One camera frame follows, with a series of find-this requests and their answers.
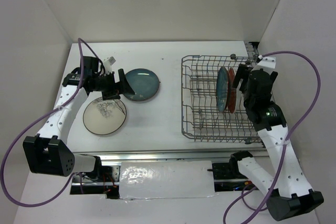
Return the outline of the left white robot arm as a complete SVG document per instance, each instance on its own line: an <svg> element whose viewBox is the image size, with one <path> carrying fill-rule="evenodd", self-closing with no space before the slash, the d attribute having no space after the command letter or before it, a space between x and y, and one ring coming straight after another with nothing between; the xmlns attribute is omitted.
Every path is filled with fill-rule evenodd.
<svg viewBox="0 0 336 224"><path fill-rule="evenodd" d="M104 169L98 156L74 154L67 147L71 126L89 93L101 92L103 100L134 94L123 69L118 70L119 81L115 81L114 72L102 74L102 70L97 58L85 56L83 67L65 76L55 111L35 136L27 136L23 141L32 173L65 177L72 173L85 173L93 182L103 177Z"/></svg>

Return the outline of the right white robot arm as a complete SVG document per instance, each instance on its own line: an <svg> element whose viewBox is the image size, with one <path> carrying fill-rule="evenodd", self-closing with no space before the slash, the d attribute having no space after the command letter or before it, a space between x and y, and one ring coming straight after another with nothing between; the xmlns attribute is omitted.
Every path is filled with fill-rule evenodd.
<svg viewBox="0 0 336 224"><path fill-rule="evenodd" d="M315 210L324 202L322 192L315 191L303 174L292 148L283 112L272 99L272 86L277 72L264 67L254 70L241 64L233 81L244 95L248 119L261 138L276 171L271 176L248 151L231 156L229 172L235 178L246 176L260 192L270 215L282 221Z"/></svg>

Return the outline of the dark teal plate with blossoms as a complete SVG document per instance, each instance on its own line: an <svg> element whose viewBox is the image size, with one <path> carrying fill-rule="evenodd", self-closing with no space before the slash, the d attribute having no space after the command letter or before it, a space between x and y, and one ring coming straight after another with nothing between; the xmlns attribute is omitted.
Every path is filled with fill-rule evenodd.
<svg viewBox="0 0 336 224"><path fill-rule="evenodd" d="M228 97L228 71L222 66L217 75L216 80L216 106L219 112L224 112L226 109Z"/></svg>

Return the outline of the red and teal plate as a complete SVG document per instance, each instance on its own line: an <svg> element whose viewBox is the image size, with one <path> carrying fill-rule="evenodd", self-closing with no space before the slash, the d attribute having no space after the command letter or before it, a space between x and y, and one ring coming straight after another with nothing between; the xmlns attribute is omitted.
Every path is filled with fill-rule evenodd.
<svg viewBox="0 0 336 224"><path fill-rule="evenodd" d="M229 71L229 99L228 99L228 110L230 113L235 113L236 110L236 101L237 101L237 92L236 88L233 87L235 79L235 70L230 67Z"/></svg>

